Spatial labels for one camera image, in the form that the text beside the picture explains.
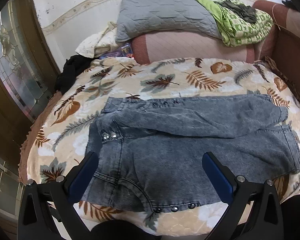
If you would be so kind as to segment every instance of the leaf-patterned blanket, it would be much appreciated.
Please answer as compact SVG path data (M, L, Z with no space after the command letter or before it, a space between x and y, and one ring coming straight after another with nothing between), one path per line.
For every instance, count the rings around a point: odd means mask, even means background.
M37 183L66 175L84 157L89 125L109 96L151 98L269 94L289 109L290 124L300 148L300 104L287 85L259 64L221 59L178 58L139 65L131 58L94 60L63 95L37 135L27 162L28 178ZM300 173L274 180L281 201L300 190ZM127 220L157 235L199 235L215 226L227 205L219 202L175 213L122 212L88 202L74 205L82 218L96 224ZM249 214L247 205L244 222Z

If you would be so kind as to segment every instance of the gray quilted cushion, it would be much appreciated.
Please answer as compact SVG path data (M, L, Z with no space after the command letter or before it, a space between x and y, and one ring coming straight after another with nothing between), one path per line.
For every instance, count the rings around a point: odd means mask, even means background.
M185 30L221 39L215 19L196 0L122 0L116 41L151 31Z

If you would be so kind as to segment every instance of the folded green blanket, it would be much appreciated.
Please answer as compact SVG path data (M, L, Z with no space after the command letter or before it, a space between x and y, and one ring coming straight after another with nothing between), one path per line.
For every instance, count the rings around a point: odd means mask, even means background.
M272 18L264 11L256 9L257 22L248 23L228 8L222 7L211 0L197 0L214 17L226 46L236 47L262 41L270 32ZM244 4L231 0L234 4Z

